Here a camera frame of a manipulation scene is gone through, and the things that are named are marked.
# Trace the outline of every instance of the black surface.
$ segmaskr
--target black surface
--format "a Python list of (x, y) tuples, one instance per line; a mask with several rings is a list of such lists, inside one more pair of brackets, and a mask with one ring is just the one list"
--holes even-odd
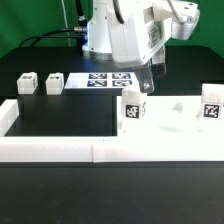
[[(37, 90), (32, 96), (18, 97), (16, 80), (21, 73), (32, 71), (38, 73)], [(121, 89), (64, 90), (63, 96), (49, 97), (45, 81), (54, 72), (63, 72), (66, 81), (70, 72), (121, 71), (131, 69), (118, 68), (112, 61), (81, 57), (75, 48), (14, 49), (0, 59), (0, 103), (17, 98), (21, 111), (7, 135), (116, 135), (116, 96)], [(224, 82), (224, 60), (220, 56), (206, 47), (168, 47), (167, 75), (155, 79), (153, 95), (200, 95), (205, 82)]]
[[(208, 48), (170, 47), (167, 55), (168, 74), (156, 81), (155, 95), (199, 95), (203, 82), (224, 80), (224, 60)], [(17, 72), (39, 71), (44, 77), (48, 72), (110, 71), (113, 66), (76, 58), (69, 48), (12, 51), (0, 60), (0, 102), (17, 97)], [(83, 95), (68, 99), (74, 97), (78, 103)], [(19, 122), (37, 116), (42, 103), (43, 114), (60, 105), (74, 110), (63, 97), (48, 98), (43, 91), (34, 98), (20, 96), (20, 102), (25, 102), (21, 108), (28, 114)], [(100, 102), (103, 96), (94, 97)], [(106, 97), (111, 99), (107, 99), (109, 110), (114, 98)], [(89, 104), (82, 104), (88, 109)], [(42, 129), (44, 124), (38, 124), (38, 119), (34, 124)], [(223, 162), (0, 163), (0, 224), (223, 224), (223, 211)]]
[(6, 136), (116, 136), (110, 96), (19, 96), (20, 116)]
[(0, 223), (223, 223), (223, 165), (125, 166), (2, 167)]

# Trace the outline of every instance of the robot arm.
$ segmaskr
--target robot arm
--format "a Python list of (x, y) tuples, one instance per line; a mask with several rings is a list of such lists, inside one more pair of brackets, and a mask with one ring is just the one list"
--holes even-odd
[(197, 4), (172, 0), (108, 0), (107, 23), (114, 61), (132, 67), (143, 93), (154, 91), (153, 71), (164, 74), (169, 38), (186, 40), (199, 20)]

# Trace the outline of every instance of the cube with marker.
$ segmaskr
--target cube with marker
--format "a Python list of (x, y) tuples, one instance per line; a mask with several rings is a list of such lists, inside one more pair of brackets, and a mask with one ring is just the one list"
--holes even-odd
[(203, 84), (199, 131), (224, 130), (224, 85)]
[(146, 112), (146, 93), (137, 86), (127, 86), (122, 90), (122, 116), (125, 119), (141, 120)]
[(47, 95), (60, 95), (64, 88), (64, 74), (50, 73), (46, 80)]
[(33, 94), (38, 86), (37, 73), (23, 73), (17, 80), (17, 88), (19, 94)]

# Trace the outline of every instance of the black cable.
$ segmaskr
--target black cable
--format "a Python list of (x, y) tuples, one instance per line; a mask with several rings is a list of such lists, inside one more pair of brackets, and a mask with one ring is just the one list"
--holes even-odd
[(67, 32), (74, 32), (73, 29), (62, 29), (62, 30), (54, 30), (54, 31), (50, 31), (50, 32), (47, 32), (43, 35), (41, 35), (39, 38), (36, 38), (35, 41), (33, 41), (33, 43), (30, 45), (30, 47), (34, 47), (43, 37), (43, 36), (51, 36), (51, 35), (54, 35), (54, 34), (58, 34), (58, 33), (67, 33)]
[(83, 38), (83, 36), (82, 35), (77, 35), (77, 36), (72, 36), (72, 37), (71, 36), (70, 37), (68, 37), (68, 36), (57, 36), (57, 37), (51, 37), (51, 36), (35, 36), (35, 37), (29, 37), (29, 38), (23, 40), (20, 43), (19, 47), (22, 47), (22, 45), (25, 42), (27, 42), (29, 40), (33, 40), (33, 39), (38, 39), (38, 41), (40, 41), (42, 39), (68, 39), (68, 38), (74, 38), (74, 39), (76, 39), (76, 38)]
[(79, 26), (87, 26), (87, 21), (83, 13), (82, 4), (80, 0), (75, 0), (76, 10), (78, 14)]
[(117, 17), (118, 22), (120, 24), (124, 24), (124, 19), (121, 15), (121, 9), (120, 9), (119, 2), (117, 0), (113, 0), (113, 5), (114, 5), (114, 11), (115, 11), (115, 15)]
[(76, 4), (78, 16), (84, 16), (82, 4), (81, 4), (80, 0), (75, 0), (75, 4)]

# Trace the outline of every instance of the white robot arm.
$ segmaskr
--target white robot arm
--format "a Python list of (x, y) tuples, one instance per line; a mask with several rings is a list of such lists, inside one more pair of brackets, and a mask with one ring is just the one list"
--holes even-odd
[(93, 10), (84, 52), (112, 53), (118, 66), (133, 68), (143, 93), (154, 91), (151, 67), (165, 71), (164, 44), (188, 39), (200, 16), (197, 4), (172, 0), (94, 0)]

